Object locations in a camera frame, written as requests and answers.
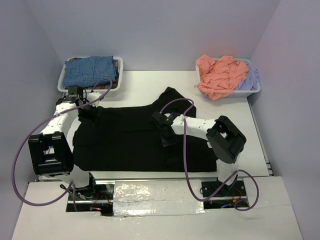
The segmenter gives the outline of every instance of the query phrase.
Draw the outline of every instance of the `orange fabric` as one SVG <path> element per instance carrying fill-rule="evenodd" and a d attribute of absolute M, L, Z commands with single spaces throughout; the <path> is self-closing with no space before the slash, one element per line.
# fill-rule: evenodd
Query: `orange fabric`
<path fill-rule="evenodd" d="M 201 93 L 217 100 L 232 94 L 239 83 L 247 79 L 250 70 L 244 61 L 235 62 L 233 56 L 222 56 L 217 62 L 202 55 L 196 60 L 201 82 L 197 85 Z"/>

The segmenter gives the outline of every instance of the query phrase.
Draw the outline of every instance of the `folded black fabric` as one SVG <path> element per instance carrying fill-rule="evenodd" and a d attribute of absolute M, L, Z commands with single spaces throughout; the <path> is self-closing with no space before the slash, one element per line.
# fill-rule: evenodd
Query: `folded black fabric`
<path fill-rule="evenodd" d="M 183 136 L 176 145 L 163 147 L 159 130 L 149 123 L 155 111 L 178 98 L 183 96 L 168 87 L 147 106 L 104 108 L 98 126 L 81 123 L 75 132 L 75 164 L 84 171 L 183 172 Z M 183 114 L 190 105 L 176 101 L 163 113 Z M 187 116 L 196 117 L 195 106 Z M 186 148 L 189 172 L 217 170 L 217 157 L 206 140 L 187 136 Z"/>

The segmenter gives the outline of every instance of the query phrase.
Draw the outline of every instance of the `checkered blue fabric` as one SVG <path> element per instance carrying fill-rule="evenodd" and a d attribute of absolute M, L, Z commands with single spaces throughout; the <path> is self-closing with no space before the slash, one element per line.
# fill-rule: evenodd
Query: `checkered blue fabric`
<path fill-rule="evenodd" d="M 109 78 L 115 82 L 116 75 L 113 56 L 91 56 L 65 61 L 63 85 L 65 88 L 70 86 L 92 87 L 104 78 Z M 101 84 L 107 84 L 108 82 L 108 80 L 104 80 Z"/>

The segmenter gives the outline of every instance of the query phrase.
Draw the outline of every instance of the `white bin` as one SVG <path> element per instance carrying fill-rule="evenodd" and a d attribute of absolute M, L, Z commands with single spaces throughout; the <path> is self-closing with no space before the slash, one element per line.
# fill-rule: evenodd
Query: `white bin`
<path fill-rule="evenodd" d="M 69 61 L 70 59 L 73 59 L 73 58 L 84 59 L 84 58 L 88 58 L 88 56 L 74 56 L 74 57 L 71 57 L 71 58 L 67 59 L 67 61 Z M 118 56 L 114 56 L 113 60 L 118 62 L 119 80 L 118 80 L 117 87 L 114 88 L 114 89 L 110 89 L 110 92 L 117 91 L 120 88 L 121 81 L 122 81 L 122 74 L 123 74 L 123 71 L 124 71 L 124 61 L 122 60 L 122 58 L 118 57 Z M 66 74 L 66 70 L 65 69 L 66 69 L 66 65 L 64 64 L 63 68 L 62 68 L 62 71 L 61 71 L 61 74 L 60 74 L 60 77 L 59 77 L 59 80 L 58 80 L 58 90 L 60 92 L 63 92 L 63 93 L 67 93 L 68 92 L 68 89 L 66 89 L 65 86 L 64 86 L 64 78 L 65 78 L 65 74 Z M 107 89 L 96 89 L 94 91 L 95 92 L 104 93 L 105 91 L 107 91 Z"/>
<path fill-rule="evenodd" d="M 252 64 L 252 62 L 248 59 L 245 58 L 235 58 L 234 59 L 236 62 L 237 61 L 244 61 L 246 64 Z M 195 71 L 196 71 L 196 77 L 198 78 L 199 83 L 201 83 L 201 78 L 200 78 L 200 72 L 199 72 L 199 67 L 197 64 L 195 64 Z M 246 98 L 250 96 L 251 94 L 257 93 L 260 91 L 260 82 L 257 82 L 256 85 L 256 90 L 235 90 L 233 93 L 231 93 L 229 96 L 226 96 L 226 98 Z"/>

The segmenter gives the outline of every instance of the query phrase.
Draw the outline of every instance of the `folded blue towel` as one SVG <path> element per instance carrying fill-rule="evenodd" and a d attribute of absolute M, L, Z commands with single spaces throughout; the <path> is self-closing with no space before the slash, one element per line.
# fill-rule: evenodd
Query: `folded blue towel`
<path fill-rule="evenodd" d="M 109 78 L 115 82 L 116 75 L 113 56 L 91 56 L 65 61 L 63 85 L 65 88 L 70 86 L 92 87 L 104 78 Z M 101 84 L 107 84 L 108 82 L 109 80 L 106 79 Z"/>
<path fill-rule="evenodd" d="M 236 90 L 257 90 L 257 83 L 260 81 L 258 70 L 250 63 L 248 63 L 247 66 L 250 70 L 246 74 L 246 80 L 241 81 Z"/>

